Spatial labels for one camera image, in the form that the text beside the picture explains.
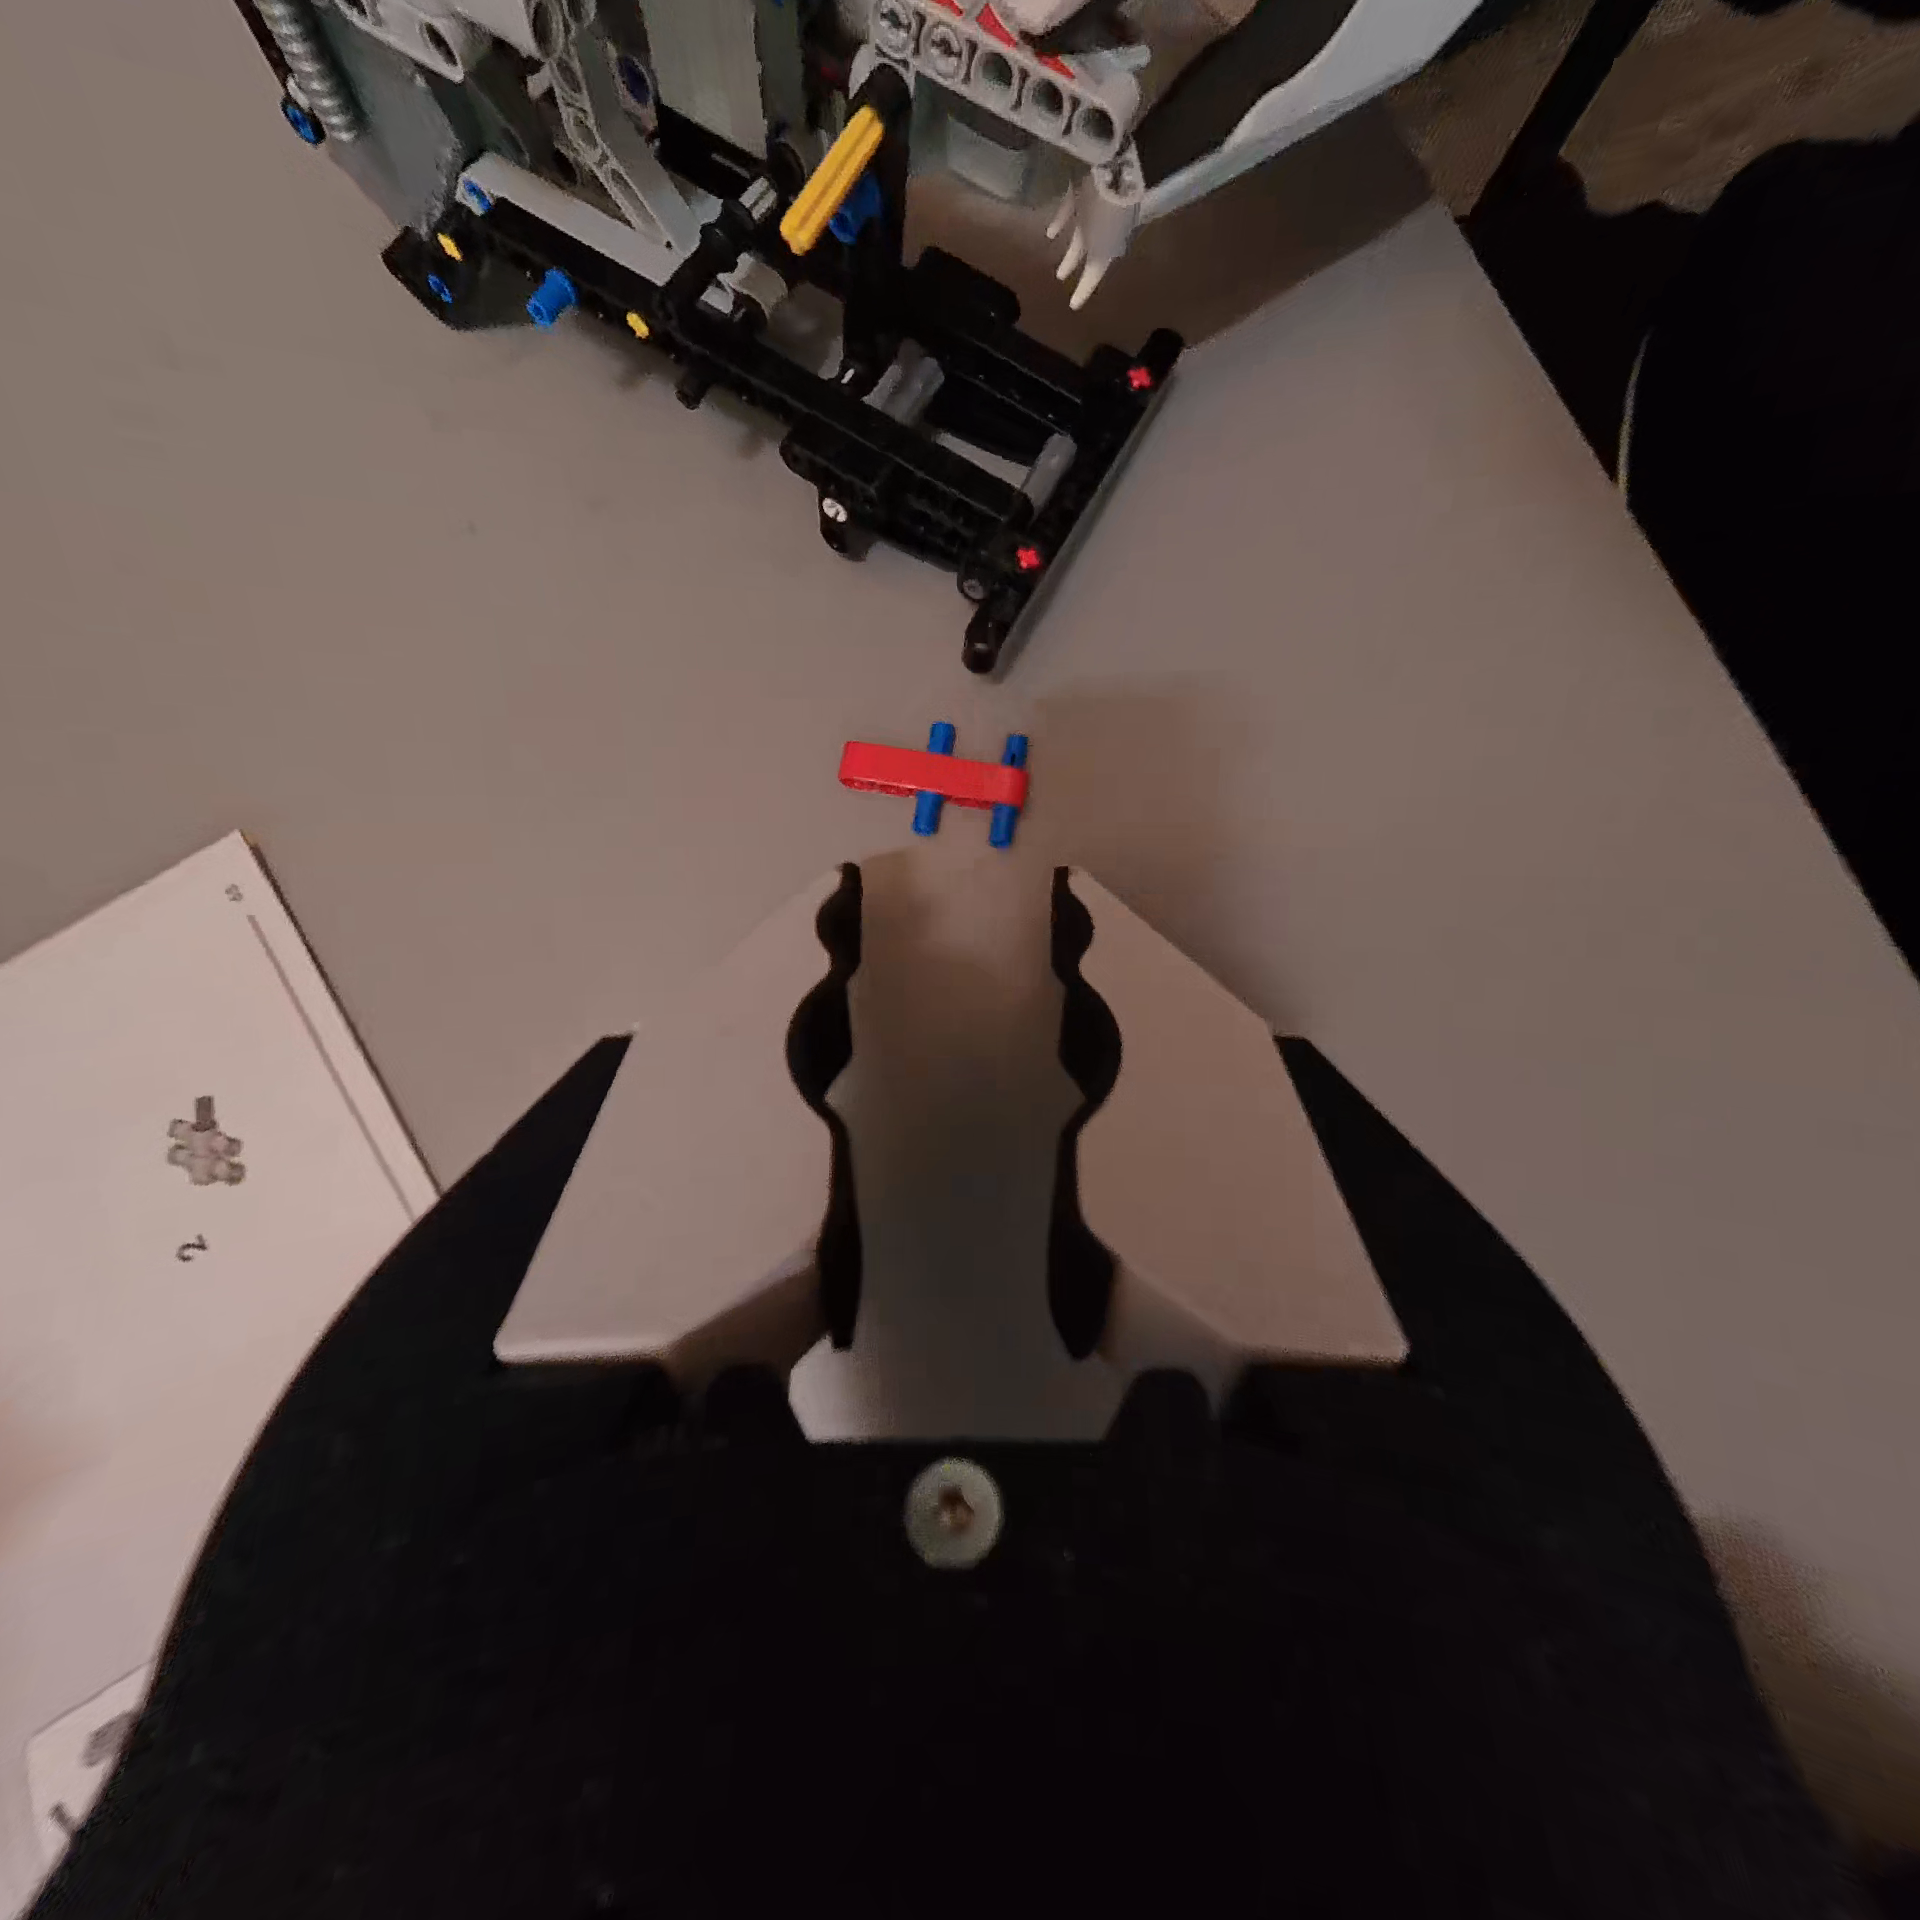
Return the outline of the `white instruction booklet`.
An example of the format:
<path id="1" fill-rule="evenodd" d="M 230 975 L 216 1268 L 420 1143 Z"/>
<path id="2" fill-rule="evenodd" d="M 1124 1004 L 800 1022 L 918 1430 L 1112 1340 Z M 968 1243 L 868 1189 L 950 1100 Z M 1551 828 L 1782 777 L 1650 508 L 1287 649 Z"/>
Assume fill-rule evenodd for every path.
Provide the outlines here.
<path id="1" fill-rule="evenodd" d="M 436 1203 L 245 833 L 5 961 L 5 1915 L 96 1804 L 284 1387 Z"/>

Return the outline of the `grey desk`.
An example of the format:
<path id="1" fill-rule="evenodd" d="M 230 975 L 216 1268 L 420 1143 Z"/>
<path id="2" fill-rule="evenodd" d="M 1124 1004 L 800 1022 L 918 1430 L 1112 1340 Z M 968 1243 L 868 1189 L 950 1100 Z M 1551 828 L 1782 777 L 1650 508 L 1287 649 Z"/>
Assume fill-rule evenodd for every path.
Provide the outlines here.
<path id="1" fill-rule="evenodd" d="M 1308 1036 L 1568 1307 L 1813 1790 L 1916 1847 L 1916 980 L 1382 110 L 1037 336 L 1188 355 L 1001 680 L 599 326 L 449 332 L 230 5 L 5 5 L 5 949 L 230 828 L 462 1173 L 806 876 L 845 736 Z"/>

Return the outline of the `toy brick vehicle model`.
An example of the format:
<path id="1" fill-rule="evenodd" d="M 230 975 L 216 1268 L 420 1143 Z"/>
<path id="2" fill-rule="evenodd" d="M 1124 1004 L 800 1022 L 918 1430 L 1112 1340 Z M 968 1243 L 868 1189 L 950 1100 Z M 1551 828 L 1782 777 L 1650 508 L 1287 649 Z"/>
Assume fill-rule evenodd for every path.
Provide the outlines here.
<path id="1" fill-rule="evenodd" d="M 990 677 L 1183 351 L 1070 357 L 908 254 L 908 188 L 1044 209 L 1081 309 L 1138 232 L 1476 33 L 1490 5 L 245 3 L 287 131 L 449 329 L 622 326 L 782 424 L 820 534 L 952 576 Z"/>

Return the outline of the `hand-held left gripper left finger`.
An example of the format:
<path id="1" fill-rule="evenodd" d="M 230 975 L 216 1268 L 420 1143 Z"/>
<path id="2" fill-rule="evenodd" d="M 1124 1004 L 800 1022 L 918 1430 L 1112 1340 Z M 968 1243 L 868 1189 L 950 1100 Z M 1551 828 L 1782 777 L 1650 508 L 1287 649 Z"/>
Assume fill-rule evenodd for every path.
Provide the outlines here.
<path id="1" fill-rule="evenodd" d="M 496 1359 L 638 1359 L 689 1390 L 853 1344 L 861 1230 L 830 1093 L 858 960 L 861 873 L 842 862 L 638 1020 Z"/>

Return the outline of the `person's black clothing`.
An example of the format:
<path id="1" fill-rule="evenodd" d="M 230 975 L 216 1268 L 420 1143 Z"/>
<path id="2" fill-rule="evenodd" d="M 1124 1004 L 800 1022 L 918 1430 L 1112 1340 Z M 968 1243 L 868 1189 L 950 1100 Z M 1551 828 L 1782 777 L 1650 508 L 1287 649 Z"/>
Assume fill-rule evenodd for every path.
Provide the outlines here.
<path id="1" fill-rule="evenodd" d="M 1917 127 L 1794 142 L 1719 193 L 1653 310 L 1625 495 L 1917 961 Z"/>

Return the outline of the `red beam with blue pins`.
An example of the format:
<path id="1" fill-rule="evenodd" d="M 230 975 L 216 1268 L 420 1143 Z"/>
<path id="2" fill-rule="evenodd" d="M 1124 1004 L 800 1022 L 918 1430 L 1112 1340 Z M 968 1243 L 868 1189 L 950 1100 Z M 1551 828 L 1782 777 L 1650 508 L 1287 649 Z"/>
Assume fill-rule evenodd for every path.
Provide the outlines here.
<path id="1" fill-rule="evenodd" d="M 960 757 L 954 740 L 952 723 L 934 723 L 921 749 L 853 737 L 841 749 L 836 782 L 861 796 L 909 799 L 909 829 L 921 839 L 934 837 L 950 808 L 983 811 L 990 847 L 1013 847 L 1028 797 L 1028 736 L 1007 734 L 996 758 Z"/>

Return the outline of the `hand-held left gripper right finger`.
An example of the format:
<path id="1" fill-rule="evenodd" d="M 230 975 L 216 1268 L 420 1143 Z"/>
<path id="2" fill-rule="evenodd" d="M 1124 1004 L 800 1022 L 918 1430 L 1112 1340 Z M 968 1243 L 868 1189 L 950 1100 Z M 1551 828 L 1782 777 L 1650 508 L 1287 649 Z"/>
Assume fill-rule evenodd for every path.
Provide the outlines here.
<path id="1" fill-rule="evenodd" d="M 1047 1309 L 1073 1359 L 1392 1368 L 1407 1337 L 1278 1036 L 1088 870 L 1048 886 L 1063 1125 Z"/>

